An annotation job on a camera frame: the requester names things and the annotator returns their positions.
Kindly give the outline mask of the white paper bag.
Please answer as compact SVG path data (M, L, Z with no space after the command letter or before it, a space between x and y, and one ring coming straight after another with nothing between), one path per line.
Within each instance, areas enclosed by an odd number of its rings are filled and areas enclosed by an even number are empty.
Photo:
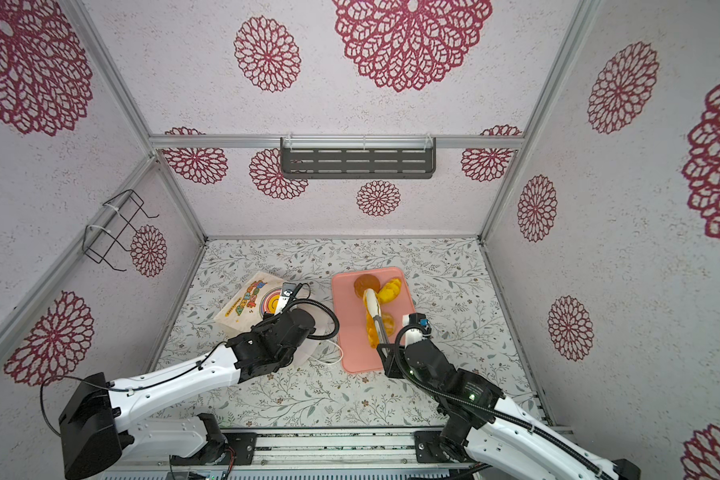
M284 282L280 277L259 271L227 301L213 316L213 321L227 337L248 331L270 315L275 308ZM311 287L299 283L300 289L292 298L309 299ZM293 366L299 367L310 361L327 366L338 364L344 356L336 335L329 339L307 339L295 352Z

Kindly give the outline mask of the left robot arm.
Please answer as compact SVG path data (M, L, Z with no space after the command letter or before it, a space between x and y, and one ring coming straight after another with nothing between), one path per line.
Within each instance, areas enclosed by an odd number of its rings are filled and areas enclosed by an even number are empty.
M86 479L133 457L167 456L179 465L215 463L230 451L214 415L154 419L154 413L207 391L227 388L289 366L316 329L308 312L275 315L209 353L140 376L81 380L59 416L68 479Z

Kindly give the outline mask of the round brown bun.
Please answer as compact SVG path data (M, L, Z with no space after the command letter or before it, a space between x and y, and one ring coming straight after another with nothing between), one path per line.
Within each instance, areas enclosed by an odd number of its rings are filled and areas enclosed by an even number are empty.
M362 274L355 279L353 288L356 296L363 298L367 290L377 293L381 289L381 283L373 274Z

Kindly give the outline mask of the metal tongs white tips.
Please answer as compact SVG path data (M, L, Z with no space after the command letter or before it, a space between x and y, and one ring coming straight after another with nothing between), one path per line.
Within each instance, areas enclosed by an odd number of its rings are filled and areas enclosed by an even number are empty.
M369 313L376 323L380 343L386 344L385 340L387 339L387 335L385 333L384 325L381 318L383 311L381 309L380 303L378 302L378 299L376 298L376 293L374 293L372 290L367 290L363 297L363 302L365 305L366 314Z

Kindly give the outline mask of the orange fake bread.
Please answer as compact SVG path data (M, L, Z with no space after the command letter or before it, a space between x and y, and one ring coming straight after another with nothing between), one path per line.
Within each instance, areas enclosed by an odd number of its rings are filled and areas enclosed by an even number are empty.
M384 325L385 333L387 335L385 343L387 343L395 333L395 320L392 315L385 312L382 313L381 318ZM370 347L372 349L375 349L380 343L380 339L376 328L376 323L369 313L366 314L366 330Z

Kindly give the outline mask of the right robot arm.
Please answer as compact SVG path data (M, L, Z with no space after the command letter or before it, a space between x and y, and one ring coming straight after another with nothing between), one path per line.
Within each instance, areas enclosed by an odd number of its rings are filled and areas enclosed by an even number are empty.
M385 375L429 394L446 417L439 431L417 431L421 463L493 467L516 479L639 479L626 459L588 452L533 418L486 378L455 368L424 338L407 346L380 344Z

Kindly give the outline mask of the yellow croissant bread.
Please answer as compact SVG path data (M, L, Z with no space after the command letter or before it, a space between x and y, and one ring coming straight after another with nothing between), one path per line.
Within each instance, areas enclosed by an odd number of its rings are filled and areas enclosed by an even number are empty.
M400 278L392 278L387 281L377 292L376 298L378 302L388 304L394 301L401 293L402 281Z

